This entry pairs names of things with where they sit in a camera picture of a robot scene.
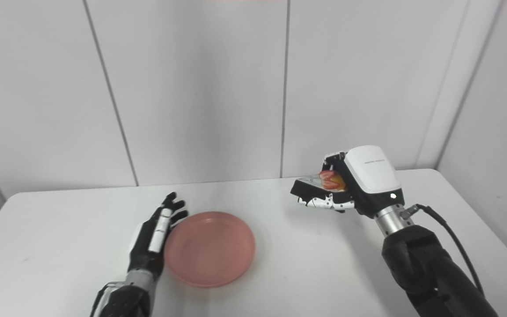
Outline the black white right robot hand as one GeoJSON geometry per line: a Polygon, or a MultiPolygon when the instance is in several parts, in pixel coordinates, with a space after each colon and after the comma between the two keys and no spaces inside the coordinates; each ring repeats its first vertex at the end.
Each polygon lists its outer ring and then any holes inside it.
{"type": "Polygon", "coordinates": [[[374,218],[387,207],[405,204],[396,171],[379,146],[359,146],[323,159],[318,174],[298,178],[290,194],[305,206],[374,218]]]}

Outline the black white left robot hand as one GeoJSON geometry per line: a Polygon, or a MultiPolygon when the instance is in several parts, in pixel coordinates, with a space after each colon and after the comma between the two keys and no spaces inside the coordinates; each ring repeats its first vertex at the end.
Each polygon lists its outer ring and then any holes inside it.
{"type": "Polygon", "coordinates": [[[145,221],[129,253],[127,271],[146,271],[157,281],[164,268],[164,246],[175,227],[189,216],[185,201],[169,193],[151,217],[145,221]]]}

